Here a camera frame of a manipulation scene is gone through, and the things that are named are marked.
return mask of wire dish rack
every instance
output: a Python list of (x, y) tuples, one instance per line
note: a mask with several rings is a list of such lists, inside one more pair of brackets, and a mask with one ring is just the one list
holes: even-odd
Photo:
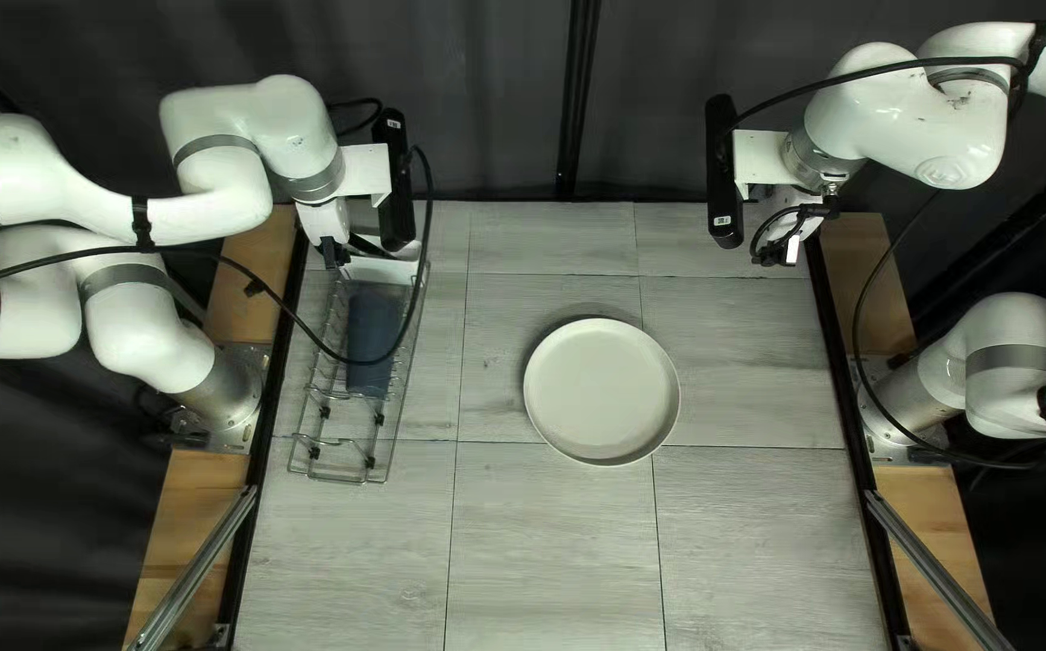
[[(347, 272), (337, 269), (327, 273), (331, 285), (321, 339), (334, 351), (349, 350), (350, 299), (359, 292), (377, 293), (400, 306), (397, 324), (406, 318), (411, 285), (351, 279)], [(428, 276), (429, 264), (425, 264), (422, 277), (411, 277), (412, 283), (420, 283), (418, 301), (388, 372), (368, 371), (363, 384), (358, 383), (358, 377), (351, 382), (347, 364), (317, 346), (314, 349), (298, 431), (291, 435), (294, 445), (288, 469), (292, 473), (319, 481), (386, 481), (394, 454), (402, 400), (411, 376)], [(390, 333), (384, 350), (393, 343), (395, 334), (396, 330)]]

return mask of gray tile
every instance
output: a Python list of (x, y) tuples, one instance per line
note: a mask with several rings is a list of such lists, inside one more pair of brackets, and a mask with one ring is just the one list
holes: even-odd
[(885, 649), (848, 457), (655, 454), (669, 651)]
[[(435, 201), (435, 215), (431, 218), (433, 225), (430, 231), (430, 249), (427, 257), (430, 260), (432, 272), (467, 271), (468, 244), (471, 240), (471, 207), (463, 201)], [(355, 220), (358, 230), (377, 232), (378, 215), (373, 208), (351, 201), (350, 218)], [(426, 201), (414, 202), (414, 215), (418, 220), (418, 231), (422, 231), (426, 219)], [(306, 269), (325, 269), (321, 253), (313, 247), (306, 255)]]
[(602, 315), (640, 326), (637, 278), (473, 273), (462, 344), (459, 440), (541, 442), (523, 405), (533, 349), (570, 318)]
[(748, 244), (772, 212), (744, 205), (745, 242), (724, 250), (708, 235), (705, 204), (635, 204), (635, 241), (642, 275), (711, 275), (727, 278), (798, 278), (808, 276), (803, 251), (795, 267), (752, 264)]
[(455, 444), (402, 442), (389, 481), (357, 487), (288, 473), (287, 443), (270, 452), (237, 648), (440, 650)]
[(631, 204), (475, 205), (474, 273), (638, 273)]
[(667, 445), (842, 447), (806, 279), (641, 279), (643, 324), (679, 372)]
[(399, 436), (455, 440), (467, 274), (431, 272), (424, 305)]
[[(315, 333), (321, 333), (329, 286), (329, 275), (325, 270), (308, 269), (301, 279), (297, 313)], [(286, 377), (282, 380), (281, 397), (277, 402), (277, 416), (274, 420), (275, 436), (289, 436), (298, 431), (298, 420), (306, 397), (305, 385), (310, 383), (314, 350), (313, 340), (295, 327), (290, 337), (290, 350), (283, 361)]]
[(664, 647), (647, 459), (457, 445), (448, 650)]

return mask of round plate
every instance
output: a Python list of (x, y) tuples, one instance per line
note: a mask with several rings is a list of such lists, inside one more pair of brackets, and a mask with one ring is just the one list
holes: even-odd
[(539, 434), (592, 466), (651, 454), (679, 416), (676, 366), (656, 340), (611, 318), (585, 318), (545, 338), (526, 365), (523, 401)]

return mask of black clip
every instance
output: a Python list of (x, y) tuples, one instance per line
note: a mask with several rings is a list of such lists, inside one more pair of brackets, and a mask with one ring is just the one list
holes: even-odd
[(242, 291), (245, 293), (245, 298), (252, 299), (253, 296), (266, 291), (266, 284), (260, 278), (254, 278)]

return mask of black cable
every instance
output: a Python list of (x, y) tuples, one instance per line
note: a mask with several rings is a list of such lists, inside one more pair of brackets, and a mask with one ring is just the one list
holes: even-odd
[(256, 273), (251, 271), (249, 268), (246, 268), (245, 265), (241, 264), (240, 262), (227, 259), (226, 256), (221, 255), (221, 253), (201, 251), (197, 249), (165, 247), (165, 245), (162, 245), (161, 247), (153, 247), (151, 249), (151, 248), (140, 247), (139, 245), (135, 244), (120, 244), (120, 245), (115, 245), (115, 247), (96, 247), (79, 251), (56, 253), (55, 255), (23, 262), (21, 264), (15, 264), (12, 267), (7, 267), (5, 269), (0, 270), (0, 279), (7, 278), (9, 275), (15, 275), (24, 271), (30, 271), (33, 269), (39, 269), (41, 267), (47, 267), (47, 265), (49, 264), (69, 262), (72, 260), (78, 260), (83, 257), (108, 255), (109, 253), (158, 252), (158, 253), (169, 253), (169, 255), (182, 255), (186, 257), (200, 257), (200, 259), (212, 260), (221, 264), (224, 264), (227, 267), (231, 267), (240, 271), (241, 274), (245, 275), (247, 278), (253, 282), (258, 289), (260, 289), (270, 297), (271, 300), (277, 304), (277, 307), (283, 313), (286, 313), (287, 316), (294, 319), (294, 323), (301, 329), (301, 332), (305, 333), (313, 340), (313, 343), (317, 344), (318, 347), (321, 349), (321, 351), (324, 352), (326, 355), (337, 360), (338, 362), (349, 363), (351, 364), (351, 366), (372, 366), (376, 363), (385, 362), (386, 359), (394, 355), (394, 352), (402, 344), (402, 340), (406, 337), (407, 331), (409, 331), (409, 329), (411, 328), (411, 321), (414, 318), (414, 311), (418, 304), (418, 295), (422, 291), (422, 282), (424, 282), (422, 273), (424, 272), (425, 269), (427, 261), (427, 248), (428, 245), (430, 244), (430, 224), (433, 217), (433, 204), (435, 203), (433, 201), (435, 199), (435, 179), (433, 178), (433, 175), (430, 172), (430, 161), (427, 160), (427, 154), (424, 153), (424, 151), (422, 151), (422, 149), (419, 149), (417, 144), (411, 147), (411, 150), (407, 152), (407, 157), (402, 161), (401, 164), (404, 167), (406, 165), (410, 165), (411, 162), (413, 161), (412, 154), (414, 154), (414, 156), (418, 156), (418, 161), (422, 163), (422, 172), (424, 173), (424, 176), (426, 177), (427, 181), (427, 215), (426, 219), (424, 220), (424, 226), (422, 226), (422, 230), (424, 230), (424, 232), (422, 233), (422, 247), (418, 250), (418, 269), (416, 277), (414, 279), (414, 288), (411, 289), (411, 302), (407, 307), (406, 319), (402, 322), (402, 327), (397, 332), (397, 337), (394, 339), (394, 343), (390, 345), (390, 349), (387, 350), (382, 357), (378, 357), (376, 359), (350, 359), (348, 357), (339, 355), (338, 352), (333, 351), (328, 345), (326, 345), (325, 342), (321, 340), (321, 338), (318, 336), (317, 333), (313, 332), (313, 329), (310, 328), (310, 326), (304, 320), (299, 318), (299, 316), (295, 314), (294, 311), (292, 311), (289, 308), (289, 306), (286, 305), (286, 301), (283, 301), (282, 297), (277, 295), (277, 292), (275, 292), (273, 289), (270, 289), (270, 286), (265, 280), (263, 280)]
[(799, 215), (800, 206), (789, 206), (787, 208), (780, 209), (772, 217), (769, 217), (768, 219), (764, 220), (764, 223), (760, 225), (760, 227), (755, 229), (755, 235), (752, 235), (752, 242), (748, 244), (748, 252), (752, 255), (753, 262), (760, 257), (761, 251), (756, 250), (755, 247), (757, 244), (760, 244), (760, 238), (764, 234), (764, 231), (767, 230), (769, 226), (775, 224), (779, 218), (782, 218), (786, 215), (792, 215), (793, 212), (797, 214), (796, 226), (792, 226), (791, 230), (786, 232), (783, 238), (779, 238), (778, 240), (773, 240), (775, 243), (787, 243), (789, 238), (798, 232), (800, 227), (804, 226), (804, 216)]
[(358, 131), (362, 131), (363, 129), (367, 128), (373, 122), (373, 120), (378, 119), (378, 116), (382, 113), (383, 109), (385, 109), (386, 107), (383, 105), (382, 99), (377, 97), (358, 97), (357, 99), (348, 99), (345, 102), (335, 102), (335, 103), (326, 102), (326, 109), (331, 111), (337, 109), (345, 109), (349, 107), (365, 107), (365, 106), (373, 107), (374, 108), (373, 112), (371, 112), (368, 116), (366, 116), (366, 119), (360, 121), (358, 125), (348, 126), (347, 128), (338, 131), (337, 136), (339, 138), (341, 138), (342, 136), (348, 136), (350, 133), (357, 133)]
[[(1007, 458), (1013, 458), (1018, 454), (1022, 454), (1024, 451), (1033, 451), (1037, 448), (1044, 446), (1045, 444), (1046, 444), (1046, 439), (1031, 440), (1030, 442), (1025, 442), (1015, 447), (1014, 450), (1009, 450), (1003, 454), (994, 456), (993, 459), (994, 462), (1004, 462)], [(993, 468), (982, 467), (980, 470), (978, 470), (977, 475), (973, 476), (972, 481), (969, 482), (969, 487), (967, 487), (964, 490), (967, 490), (969, 493), (973, 493), (975, 490), (977, 490), (977, 487), (980, 485), (981, 481), (983, 481), (984, 476), (990, 474), (990, 470), (993, 470)]]
[(889, 247), (885, 249), (884, 255), (880, 256), (878, 265), (872, 268), (872, 272), (869, 273), (869, 277), (864, 282), (864, 287), (861, 289), (861, 295), (856, 299), (856, 310), (852, 312), (852, 362), (856, 364), (856, 374), (860, 376), (861, 386), (864, 390), (869, 394), (869, 401), (872, 403), (872, 407), (876, 407), (880, 412), (880, 416), (884, 416), (886, 421), (889, 421), (892, 427), (905, 434), (911, 442), (924, 448), (928, 451), (934, 451), (934, 453), (940, 456), (946, 456), (953, 459), (954, 462), (963, 462), (964, 464), (972, 464), (973, 466), (981, 466), (984, 468), (996, 468), (998, 470), (1031, 470), (1037, 468), (1039, 464), (1037, 462), (1030, 462), (1025, 464), (1007, 464), (1003, 462), (991, 462), (991, 459), (981, 458), (978, 456), (973, 456), (971, 454), (964, 454), (962, 451), (952, 451), (946, 450), (942, 447), (937, 447), (933, 444), (927, 442), (927, 440), (914, 434), (912, 431), (908, 430), (908, 427), (902, 425), (889, 412), (889, 409), (880, 403), (878, 399), (878, 394), (872, 390), (872, 382), (869, 381), (869, 377), (864, 372), (864, 362), (861, 360), (861, 315), (864, 312), (864, 301), (869, 296), (869, 290), (872, 289), (872, 284), (878, 278), (880, 272), (884, 269), (884, 265), (889, 262), (891, 254), (896, 250), (896, 247), (904, 243), (905, 235), (908, 231), (913, 228), (916, 221), (920, 219), (922, 215), (925, 215), (925, 209), (935, 200), (940, 193), (935, 193), (929, 200), (925, 201), (920, 208), (913, 215), (913, 218), (908, 220), (908, 224), (905, 228), (893, 239)]
[(849, 72), (846, 74), (841, 74), (838, 76), (829, 76), (828, 78), (821, 78), (820, 82), (809, 83), (809, 85), (800, 86), (799, 88), (791, 89), (787, 93), (781, 93), (776, 95), (771, 99), (766, 99), (760, 102), (758, 105), (742, 112), (735, 119), (733, 119), (730, 125), (724, 128), (724, 132), (720, 134), (717, 140), (722, 140), (725, 136), (732, 132), (741, 122), (747, 120), (747, 118), (754, 116), (755, 113), (764, 111), (766, 109), (771, 109), (781, 102), (787, 102), (792, 97), (799, 97), (806, 93), (813, 93), (816, 90), (822, 88), (829, 88), (832, 86), (839, 86), (841, 83), (856, 82), (859, 78), (868, 78), (870, 76), (876, 76), (878, 74), (885, 74), (889, 72), (896, 72), (896, 70), (903, 69), (913, 69), (923, 67), (933, 67), (933, 66), (970, 66), (970, 65), (1006, 65), (1016, 68), (1021, 74), (1026, 75), (1025, 63), (1020, 59), (1014, 57), (932, 57), (928, 59), (914, 59), (910, 62), (897, 62), (895, 64), (885, 64), (883, 66), (876, 66), (871, 68), (865, 68), (862, 70), (857, 70), (856, 72)]

